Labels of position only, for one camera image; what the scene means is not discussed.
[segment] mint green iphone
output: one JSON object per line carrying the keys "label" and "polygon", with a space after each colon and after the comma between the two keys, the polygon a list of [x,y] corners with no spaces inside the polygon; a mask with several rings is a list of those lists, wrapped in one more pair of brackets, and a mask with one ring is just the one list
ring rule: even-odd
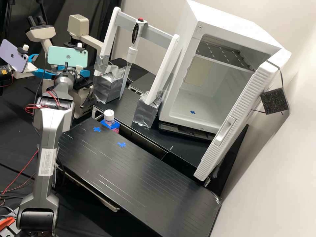
{"label": "mint green iphone", "polygon": [[68,62],[68,66],[87,67],[88,64],[88,51],[76,50],[74,48],[65,48],[58,46],[50,46],[48,48],[47,61],[53,65],[65,65]]}

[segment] black backdrop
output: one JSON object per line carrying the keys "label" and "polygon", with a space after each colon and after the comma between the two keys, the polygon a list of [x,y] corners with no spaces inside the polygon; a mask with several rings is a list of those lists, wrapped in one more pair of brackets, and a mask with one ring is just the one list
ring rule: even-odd
{"label": "black backdrop", "polygon": [[[0,14],[5,24],[5,3],[7,0],[0,0]],[[44,0],[44,7],[48,23],[55,26],[56,35],[52,38],[53,45],[63,46],[64,42],[70,41],[70,35],[67,31],[68,17],[73,14],[80,14],[89,19],[89,35],[103,41],[113,8],[120,6],[121,0]],[[27,22],[28,16],[42,15],[39,4],[35,0],[16,0],[12,6],[12,15],[10,20],[8,40],[15,46],[23,44],[29,45],[29,55],[40,53],[35,65],[39,68],[44,66],[44,51],[40,43],[29,41],[25,31],[29,28]],[[1,41],[4,36],[4,26],[1,24]],[[94,64],[96,50],[87,46],[89,52],[88,65]]]}

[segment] duct tape wrapped box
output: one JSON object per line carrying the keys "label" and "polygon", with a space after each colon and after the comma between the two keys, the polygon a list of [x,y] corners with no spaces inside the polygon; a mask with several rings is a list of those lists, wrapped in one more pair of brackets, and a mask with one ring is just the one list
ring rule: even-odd
{"label": "duct tape wrapped box", "polygon": [[125,68],[111,66],[109,73],[94,76],[93,78],[93,94],[97,101],[102,103],[110,102],[119,97],[122,87]]}
{"label": "duct tape wrapped box", "polygon": [[103,56],[102,58],[97,55],[95,58],[94,69],[101,72],[101,74],[104,74],[108,67],[109,58],[109,55]]}
{"label": "duct tape wrapped box", "polygon": [[133,122],[137,123],[140,126],[146,126],[147,128],[151,128],[157,116],[158,108],[162,102],[162,93],[159,92],[158,97],[150,105],[145,104],[145,100],[148,94],[149,92],[146,92],[139,98]]}

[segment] white wall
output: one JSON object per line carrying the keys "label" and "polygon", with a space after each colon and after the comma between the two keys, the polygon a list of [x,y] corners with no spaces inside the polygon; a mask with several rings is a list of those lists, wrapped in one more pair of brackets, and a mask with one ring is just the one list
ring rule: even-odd
{"label": "white wall", "polygon": [[[122,10],[133,17],[143,17],[149,24],[173,34],[184,1],[123,0]],[[293,53],[292,61],[299,54],[298,46],[303,44],[305,38],[308,37],[314,22],[316,6],[314,0],[197,0],[197,2],[254,21]],[[130,45],[131,33],[120,30],[116,37],[113,58],[126,58]],[[142,39],[136,64],[155,74],[165,52],[165,49]],[[295,74],[295,67],[290,65],[288,68],[293,69],[287,72],[289,78],[292,78]]]}
{"label": "white wall", "polygon": [[316,29],[291,112],[223,202],[211,237],[315,236]]}
{"label": "white wall", "polygon": [[[123,11],[172,34],[184,0],[125,0]],[[290,115],[255,114],[223,192],[212,237],[314,236],[316,226],[316,1],[199,0],[249,19],[292,57],[283,70]],[[126,57],[130,33],[121,31],[114,58]],[[141,42],[137,64],[156,73],[165,50]],[[275,81],[274,87],[280,86]]]}

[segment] white bottle cap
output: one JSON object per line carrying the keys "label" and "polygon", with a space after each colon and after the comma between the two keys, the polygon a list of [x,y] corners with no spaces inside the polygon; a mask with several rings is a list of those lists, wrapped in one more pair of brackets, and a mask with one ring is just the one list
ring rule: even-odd
{"label": "white bottle cap", "polygon": [[108,121],[112,121],[114,119],[114,111],[113,110],[104,111],[104,119]]}
{"label": "white bottle cap", "polygon": [[27,44],[23,45],[23,50],[28,51],[29,50],[29,46]]}

